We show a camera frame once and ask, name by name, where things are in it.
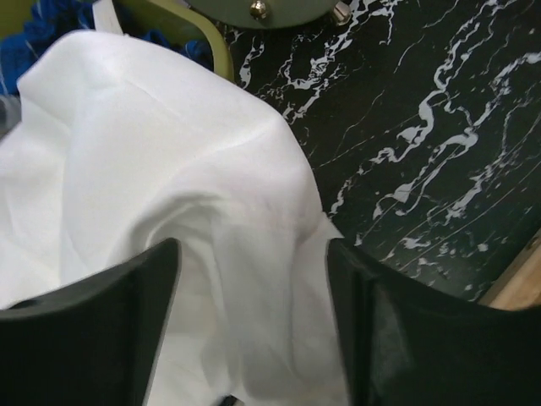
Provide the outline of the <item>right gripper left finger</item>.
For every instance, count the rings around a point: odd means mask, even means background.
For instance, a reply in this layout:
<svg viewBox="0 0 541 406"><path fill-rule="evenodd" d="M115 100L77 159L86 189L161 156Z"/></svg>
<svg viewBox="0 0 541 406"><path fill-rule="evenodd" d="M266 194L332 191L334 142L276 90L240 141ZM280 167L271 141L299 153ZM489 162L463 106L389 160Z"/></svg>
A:
<svg viewBox="0 0 541 406"><path fill-rule="evenodd" d="M3 405L143 405L180 274L166 239L1 312Z"/></svg>

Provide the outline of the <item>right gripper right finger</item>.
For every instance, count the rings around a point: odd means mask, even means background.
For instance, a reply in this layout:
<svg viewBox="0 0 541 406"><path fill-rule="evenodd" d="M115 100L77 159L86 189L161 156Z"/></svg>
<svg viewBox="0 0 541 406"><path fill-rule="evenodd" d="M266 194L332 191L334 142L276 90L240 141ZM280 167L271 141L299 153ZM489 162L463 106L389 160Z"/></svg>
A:
<svg viewBox="0 0 541 406"><path fill-rule="evenodd" d="M539 404L539 307L467 302L340 240L327 273L350 404Z"/></svg>

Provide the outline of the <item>white shirt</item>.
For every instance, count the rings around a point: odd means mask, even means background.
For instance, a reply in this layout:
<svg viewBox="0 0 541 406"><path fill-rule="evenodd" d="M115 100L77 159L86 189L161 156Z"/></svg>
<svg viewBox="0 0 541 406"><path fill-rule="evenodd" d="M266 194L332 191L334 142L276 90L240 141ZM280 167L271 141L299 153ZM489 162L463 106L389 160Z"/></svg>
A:
<svg viewBox="0 0 541 406"><path fill-rule="evenodd" d="M344 405L339 232L282 115L164 47L81 30L19 79L1 142L1 302L167 238L182 270L149 402Z"/></svg>

